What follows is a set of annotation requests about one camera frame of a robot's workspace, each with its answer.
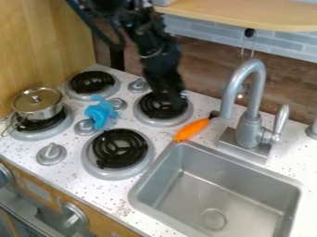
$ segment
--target stove burner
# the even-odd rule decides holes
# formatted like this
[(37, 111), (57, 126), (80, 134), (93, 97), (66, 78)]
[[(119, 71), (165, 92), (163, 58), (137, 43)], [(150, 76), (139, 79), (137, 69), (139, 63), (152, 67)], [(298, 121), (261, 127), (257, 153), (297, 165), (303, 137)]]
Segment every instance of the stove burner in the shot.
[(135, 131), (116, 129), (104, 131), (93, 141), (99, 168), (126, 168), (146, 156), (146, 140)]
[(25, 119), (23, 122), (23, 118), (18, 117), (17, 122), (18, 124), (22, 122), (18, 127), (17, 131), (45, 131), (56, 127), (66, 118), (66, 109), (63, 108), (58, 114), (53, 116), (52, 118), (46, 120), (27, 120)]
[(113, 86), (114, 78), (103, 71), (85, 71), (70, 80), (70, 87), (77, 94), (93, 94)]
[(174, 119), (186, 111), (188, 103), (179, 109), (172, 107), (169, 96), (162, 94), (146, 94), (139, 102), (141, 111), (150, 119)]

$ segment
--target blue object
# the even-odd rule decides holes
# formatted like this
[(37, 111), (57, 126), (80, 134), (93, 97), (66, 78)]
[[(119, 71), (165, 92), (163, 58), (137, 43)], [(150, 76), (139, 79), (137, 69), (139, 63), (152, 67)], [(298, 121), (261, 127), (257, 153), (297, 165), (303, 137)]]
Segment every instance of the blue object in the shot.
[(94, 120), (95, 130), (101, 130), (106, 125), (108, 118), (117, 119), (119, 117), (118, 112), (113, 109), (112, 104), (100, 95), (93, 94), (91, 99), (100, 101), (100, 103), (96, 106), (88, 106), (84, 110), (84, 115)]

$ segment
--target metal hook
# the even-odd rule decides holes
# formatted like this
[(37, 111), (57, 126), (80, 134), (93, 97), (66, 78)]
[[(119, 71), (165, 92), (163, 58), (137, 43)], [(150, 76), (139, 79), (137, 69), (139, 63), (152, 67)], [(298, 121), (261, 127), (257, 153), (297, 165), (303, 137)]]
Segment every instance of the metal hook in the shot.
[(251, 55), (250, 58), (251, 59), (254, 56), (254, 47), (255, 47), (255, 42), (256, 42), (256, 38), (257, 38), (257, 30), (255, 29), (251, 29), (251, 28), (247, 28), (245, 30), (245, 34), (243, 36), (243, 40), (242, 40), (242, 47), (241, 47), (241, 59), (242, 61), (245, 61), (245, 44), (246, 44), (246, 38), (252, 38), (253, 37), (253, 43), (252, 43), (252, 47), (251, 47)]

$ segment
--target stainless steel sink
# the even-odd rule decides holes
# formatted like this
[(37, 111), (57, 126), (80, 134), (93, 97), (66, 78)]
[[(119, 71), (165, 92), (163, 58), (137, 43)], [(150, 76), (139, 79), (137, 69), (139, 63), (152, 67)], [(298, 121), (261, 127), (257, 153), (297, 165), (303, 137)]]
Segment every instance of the stainless steel sink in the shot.
[(171, 143), (131, 205), (190, 237), (286, 237), (300, 184), (195, 143)]

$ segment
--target stove knob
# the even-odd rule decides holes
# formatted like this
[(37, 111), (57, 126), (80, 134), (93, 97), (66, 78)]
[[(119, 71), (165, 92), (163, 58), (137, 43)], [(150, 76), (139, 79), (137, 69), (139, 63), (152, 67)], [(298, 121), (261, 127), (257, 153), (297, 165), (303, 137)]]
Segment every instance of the stove knob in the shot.
[(112, 104), (113, 109), (117, 112), (121, 112), (128, 107), (126, 101), (120, 98), (114, 98), (108, 101)]
[(95, 122), (93, 119), (84, 119), (76, 123), (74, 131), (77, 135), (90, 136), (97, 132), (97, 130), (94, 129), (94, 125)]
[(13, 176), (3, 164), (0, 164), (0, 188), (13, 181)]
[(138, 80), (131, 82), (128, 85), (128, 90), (132, 93), (143, 93), (143, 92), (146, 92), (147, 89), (148, 89), (148, 84), (142, 78), (139, 78)]
[(63, 222), (63, 226), (65, 228), (70, 228), (75, 224), (84, 226), (88, 221), (84, 213), (74, 204), (63, 204), (62, 212), (66, 218), (66, 220)]
[(67, 156), (67, 150), (64, 146), (51, 143), (43, 147), (36, 155), (36, 160), (43, 166), (53, 166)]

